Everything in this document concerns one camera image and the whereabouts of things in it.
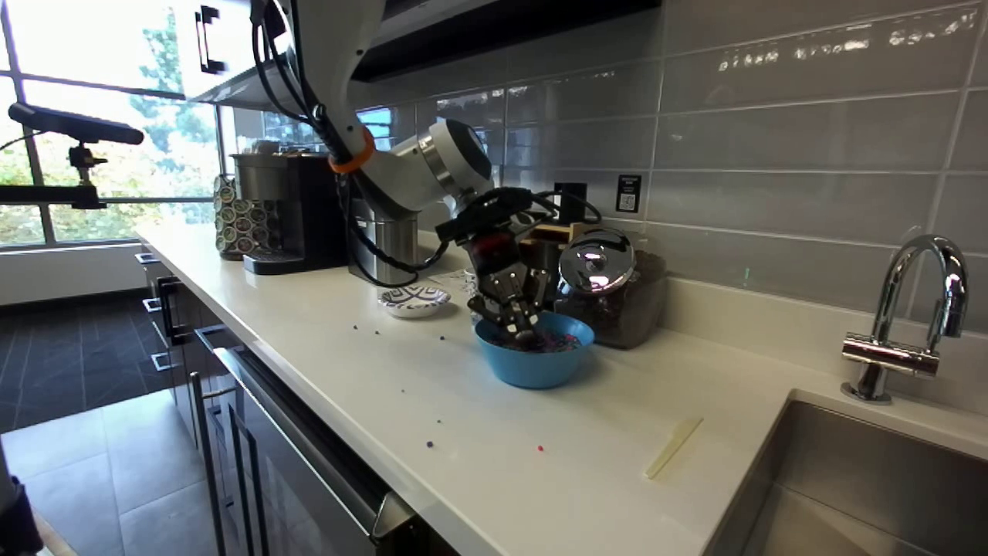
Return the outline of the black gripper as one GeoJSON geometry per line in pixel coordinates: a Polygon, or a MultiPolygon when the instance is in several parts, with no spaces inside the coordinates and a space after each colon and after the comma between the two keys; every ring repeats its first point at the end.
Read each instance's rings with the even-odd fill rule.
{"type": "Polygon", "coordinates": [[[555,247],[533,229],[552,210],[547,195],[527,189],[492,189],[439,225],[439,237],[467,250],[474,278],[468,312],[512,331],[518,345],[537,343],[540,309],[555,281],[555,247]]]}

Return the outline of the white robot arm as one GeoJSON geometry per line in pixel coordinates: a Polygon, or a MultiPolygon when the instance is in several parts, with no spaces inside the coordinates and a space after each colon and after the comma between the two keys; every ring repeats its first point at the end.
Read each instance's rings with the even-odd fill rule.
{"type": "Polygon", "coordinates": [[[467,247],[478,278],[468,309],[503,343],[527,345],[544,323],[544,290],[532,287],[533,270],[516,247],[512,224],[532,210],[533,195],[492,185],[492,162],[464,120],[434,118],[423,134],[375,148],[349,93],[382,18],[385,0],[287,0],[303,118],[324,140],[329,173],[363,206],[354,240],[407,278],[450,244],[467,247]],[[439,247],[428,260],[389,250],[403,224],[439,204],[450,221],[434,229],[439,247]]]}

